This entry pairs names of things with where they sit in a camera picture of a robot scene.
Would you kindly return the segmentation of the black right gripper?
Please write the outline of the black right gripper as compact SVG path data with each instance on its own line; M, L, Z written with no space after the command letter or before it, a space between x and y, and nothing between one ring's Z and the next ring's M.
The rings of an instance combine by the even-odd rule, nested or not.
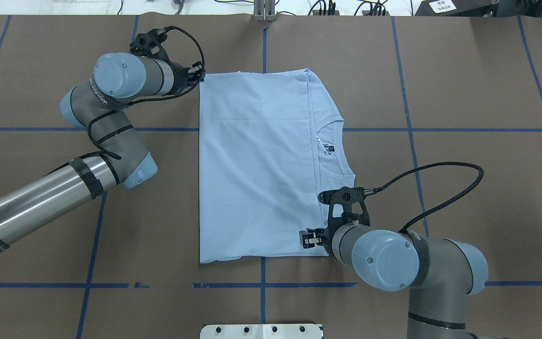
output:
M327 227L299 231L299 242L304 249L321 246L333 257L340 257L340 242L351 229L351 222L328 221Z

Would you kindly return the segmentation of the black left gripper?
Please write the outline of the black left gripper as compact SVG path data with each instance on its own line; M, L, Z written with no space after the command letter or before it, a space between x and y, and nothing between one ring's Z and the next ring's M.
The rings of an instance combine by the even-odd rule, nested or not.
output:
M188 88L190 84L198 84L204 81L205 67L203 64L193 64L191 67L172 65L173 85L172 95L178 95Z

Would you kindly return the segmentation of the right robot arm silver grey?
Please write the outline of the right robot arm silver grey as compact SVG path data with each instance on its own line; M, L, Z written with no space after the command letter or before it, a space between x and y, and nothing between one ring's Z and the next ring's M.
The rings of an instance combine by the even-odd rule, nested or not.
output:
M485 256L473 245L347 223L299 232L301 246L324 245L330 256L383 291L409 290L409 339L481 339L467 330L468 296L488 280Z

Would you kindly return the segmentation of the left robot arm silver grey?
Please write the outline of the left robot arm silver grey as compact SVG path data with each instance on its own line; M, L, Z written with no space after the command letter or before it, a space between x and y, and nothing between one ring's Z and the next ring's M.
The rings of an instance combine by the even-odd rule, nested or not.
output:
M0 198L0 254L115 186L130 189L152 178L158 167L126 110L142 102L182 97L204 76L204 58L182 66L166 56L128 52L100 56L88 80L60 101L64 118L86 129L96 151L75 157Z

